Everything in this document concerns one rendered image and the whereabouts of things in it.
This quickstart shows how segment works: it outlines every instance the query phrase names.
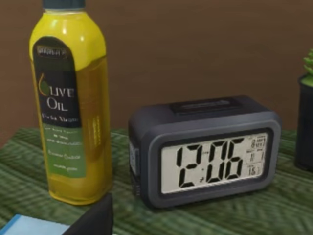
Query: brown background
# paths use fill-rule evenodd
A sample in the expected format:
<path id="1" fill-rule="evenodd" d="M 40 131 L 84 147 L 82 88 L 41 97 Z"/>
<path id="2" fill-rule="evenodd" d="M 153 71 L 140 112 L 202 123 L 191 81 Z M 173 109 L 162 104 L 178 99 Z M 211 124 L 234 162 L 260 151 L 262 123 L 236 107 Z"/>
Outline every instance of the brown background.
<path id="1" fill-rule="evenodd" d="M 88 0 L 108 45 L 112 127 L 159 102 L 247 94 L 295 129 L 312 0 Z M 41 0 L 0 1 L 0 144 L 36 127 L 28 39 Z"/>

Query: green label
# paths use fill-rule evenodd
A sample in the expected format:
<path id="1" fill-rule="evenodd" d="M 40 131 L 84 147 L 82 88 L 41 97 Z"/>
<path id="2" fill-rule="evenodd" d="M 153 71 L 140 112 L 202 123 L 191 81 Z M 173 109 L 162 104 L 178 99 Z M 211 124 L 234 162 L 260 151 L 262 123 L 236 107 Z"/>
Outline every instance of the green label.
<path id="1" fill-rule="evenodd" d="M 60 40 L 43 37 L 33 47 L 49 173 L 86 176 L 86 157 L 77 95 L 75 64 Z"/>

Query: table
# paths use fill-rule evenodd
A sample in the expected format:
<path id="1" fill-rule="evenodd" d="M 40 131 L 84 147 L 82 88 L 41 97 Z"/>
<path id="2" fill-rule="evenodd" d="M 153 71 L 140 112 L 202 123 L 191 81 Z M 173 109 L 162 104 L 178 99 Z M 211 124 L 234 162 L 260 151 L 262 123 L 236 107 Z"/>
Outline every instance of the table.
<path id="1" fill-rule="evenodd" d="M 277 171 L 261 191 L 152 212 L 132 195 L 128 137 L 113 130 L 114 232 L 119 235 L 311 235 L 313 174 L 293 166 L 294 131 L 283 131 Z M 0 150 L 0 228 L 15 214 L 72 224 L 89 206 L 47 192 L 39 130 L 20 129 Z"/>

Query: olive oil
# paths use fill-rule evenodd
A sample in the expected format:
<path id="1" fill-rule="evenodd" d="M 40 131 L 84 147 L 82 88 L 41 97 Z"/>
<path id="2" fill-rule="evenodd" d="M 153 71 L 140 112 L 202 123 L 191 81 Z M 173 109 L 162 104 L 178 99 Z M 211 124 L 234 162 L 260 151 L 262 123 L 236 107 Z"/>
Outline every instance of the olive oil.
<path id="1" fill-rule="evenodd" d="M 104 37 L 83 0 L 44 0 L 30 39 L 50 195 L 90 204 L 112 187 Z"/>

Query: olive drop graphic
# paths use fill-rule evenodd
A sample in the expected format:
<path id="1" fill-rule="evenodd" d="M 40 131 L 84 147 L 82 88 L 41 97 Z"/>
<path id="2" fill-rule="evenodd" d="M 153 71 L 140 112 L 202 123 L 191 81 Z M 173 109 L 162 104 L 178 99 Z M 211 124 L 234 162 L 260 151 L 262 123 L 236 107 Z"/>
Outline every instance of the olive drop graphic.
<path id="1" fill-rule="evenodd" d="M 38 89 L 42 95 L 48 96 L 48 95 L 50 95 L 50 87 L 47 84 L 47 82 L 44 81 L 44 78 L 45 78 L 45 75 L 42 73 L 42 75 L 39 79 L 39 82 L 38 82 Z"/>

